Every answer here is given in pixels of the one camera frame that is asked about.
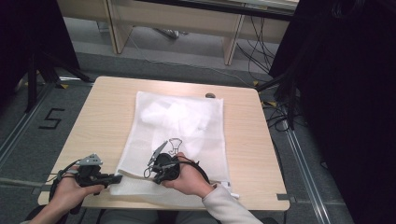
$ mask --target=tripod leg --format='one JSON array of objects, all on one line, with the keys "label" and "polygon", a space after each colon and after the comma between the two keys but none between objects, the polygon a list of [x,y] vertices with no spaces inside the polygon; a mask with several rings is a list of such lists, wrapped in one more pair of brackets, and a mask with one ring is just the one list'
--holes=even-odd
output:
[{"label": "tripod leg", "polygon": [[263,90],[268,89],[272,86],[275,86],[276,84],[280,83],[284,78],[285,78],[285,74],[275,77],[272,80],[256,87],[256,91],[263,91]]},{"label": "tripod leg", "polygon": [[60,65],[62,68],[64,68],[67,72],[73,74],[75,77],[80,78],[81,80],[85,82],[93,82],[93,80],[90,77],[85,76],[83,73],[78,71],[77,69],[71,67],[67,63],[64,63],[62,60],[58,59],[57,57],[50,55],[46,52],[42,53],[45,58],[47,58],[50,62]]},{"label": "tripod leg", "polygon": [[35,74],[35,55],[29,58],[29,70],[28,70],[28,99],[27,99],[27,107],[25,112],[28,113],[37,101],[37,77]]}]

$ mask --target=white cloth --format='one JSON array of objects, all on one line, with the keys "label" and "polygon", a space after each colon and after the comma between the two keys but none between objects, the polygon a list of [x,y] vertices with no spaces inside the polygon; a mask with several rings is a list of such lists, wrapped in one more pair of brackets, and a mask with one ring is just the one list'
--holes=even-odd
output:
[{"label": "white cloth", "polygon": [[[223,100],[170,96],[139,91],[136,95],[134,124],[123,150],[117,174],[124,175],[111,185],[113,195],[140,195],[151,203],[203,207],[197,196],[187,196],[144,178],[152,153],[164,141],[182,140],[178,151],[199,161],[212,182],[230,182],[225,155]],[[162,153],[173,153],[177,141]]]}]

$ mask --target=wire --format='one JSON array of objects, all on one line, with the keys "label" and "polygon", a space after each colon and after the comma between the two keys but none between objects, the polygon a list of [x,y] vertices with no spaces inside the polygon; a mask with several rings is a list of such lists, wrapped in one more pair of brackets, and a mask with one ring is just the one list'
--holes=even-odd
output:
[{"label": "wire", "polygon": [[194,64],[167,63],[167,62],[161,62],[161,61],[150,60],[150,59],[146,58],[145,54],[144,54],[144,53],[142,52],[142,50],[136,45],[136,43],[134,42],[134,40],[133,40],[132,38],[130,38],[130,39],[131,39],[132,43],[134,44],[134,46],[135,46],[135,47],[137,48],[137,50],[139,51],[139,53],[141,54],[141,56],[143,57],[143,59],[144,59],[145,61],[149,62],[149,63],[162,63],[162,64],[166,64],[166,65],[171,65],[171,66],[189,66],[189,67],[194,67],[194,68],[208,69],[208,70],[212,70],[212,71],[214,71],[214,72],[223,74],[224,76],[227,76],[227,77],[234,77],[234,78],[237,78],[237,79],[239,79],[242,83],[244,83],[245,85],[247,85],[248,87],[250,87],[250,88],[255,88],[254,85],[247,84],[247,83],[246,83],[242,78],[240,78],[240,77],[237,77],[237,76],[234,76],[234,75],[231,75],[231,74],[227,74],[227,73],[221,72],[221,71],[219,71],[219,70],[217,70],[217,69],[214,69],[214,68],[205,67],[205,66],[199,66],[199,65],[194,65]]}]

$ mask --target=wooden table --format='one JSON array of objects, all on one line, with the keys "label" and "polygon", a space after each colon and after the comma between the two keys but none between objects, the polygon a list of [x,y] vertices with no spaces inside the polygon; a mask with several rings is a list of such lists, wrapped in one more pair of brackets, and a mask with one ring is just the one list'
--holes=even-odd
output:
[{"label": "wooden table", "polygon": [[[253,89],[144,79],[99,77],[78,116],[52,172],[72,161],[97,153],[102,173],[114,174],[134,121],[138,91],[168,95],[205,97],[213,93],[224,99],[224,134],[233,192],[249,210],[285,211],[289,201],[258,93]],[[48,203],[43,191],[39,204]],[[111,196],[105,189],[88,196],[83,206],[100,208],[178,209],[147,203],[135,196]]]}]

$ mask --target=person's right hand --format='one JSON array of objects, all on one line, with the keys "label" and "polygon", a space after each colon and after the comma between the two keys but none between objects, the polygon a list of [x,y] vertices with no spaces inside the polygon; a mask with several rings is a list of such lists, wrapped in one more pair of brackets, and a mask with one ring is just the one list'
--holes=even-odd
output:
[{"label": "person's right hand", "polygon": [[[182,152],[177,153],[176,156],[180,161],[188,161]],[[193,194],[201,198],[204,198],[214,189],[205,181],[199,171],[185,163],[180,164],[180,175],[176,180],[164,180],[162,184],[167,188],[177,189],[184,194]]]}]

